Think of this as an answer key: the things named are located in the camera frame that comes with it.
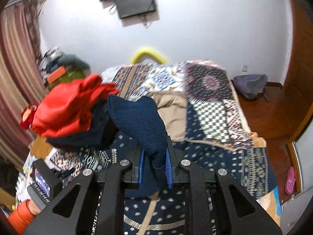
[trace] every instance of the wooden door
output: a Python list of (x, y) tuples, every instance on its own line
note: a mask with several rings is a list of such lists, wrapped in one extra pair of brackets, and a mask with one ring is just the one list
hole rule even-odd
[(313, 103), (313, 23), (297, 0), (291, 4), (293, 47), (284, 92), (304, 118)]

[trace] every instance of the curtain rod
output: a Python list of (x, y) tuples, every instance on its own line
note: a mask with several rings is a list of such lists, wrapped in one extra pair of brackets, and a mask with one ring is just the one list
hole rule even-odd
[(21, 1), (23, 1), (23, 0), (9, 0), (7, 5), (4, 8), (7, 8), (7, 7), (9, 7), (9, 6), (13, 5), (13, 4), (16, 4), (18, 2), (21, 2)]

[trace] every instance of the person's arm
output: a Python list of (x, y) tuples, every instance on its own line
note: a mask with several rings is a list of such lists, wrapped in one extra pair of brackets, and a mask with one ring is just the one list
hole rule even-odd
[(32, 200), (25, 200), (12, 212), (8, 220), (18, 234), (23, 235), (26, 227), (39, 213), (39, 208)]

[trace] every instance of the pink shoe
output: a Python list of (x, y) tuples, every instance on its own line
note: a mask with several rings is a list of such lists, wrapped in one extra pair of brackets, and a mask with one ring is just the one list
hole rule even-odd
[(290, 169), (289, 169), (289, 171), (287, 173), (287, 181), (286, 181), (286, 184), (285, 184), (286, 194), (292, 194), (293, 193), (293, 190), (294, 190), (294, 187), (295, 187), (295, 181), (296, 181), (295, 169), (294, 169), (294, 167), (290, 167)]

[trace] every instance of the person's wrist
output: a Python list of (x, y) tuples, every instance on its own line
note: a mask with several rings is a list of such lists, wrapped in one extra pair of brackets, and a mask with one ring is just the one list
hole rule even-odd
[(40, 209), (36, 206), (33, 200), (29, 200), (27, 202), (27, 208), (29, 212), (34, 216), (37, 216), (40, 213)]

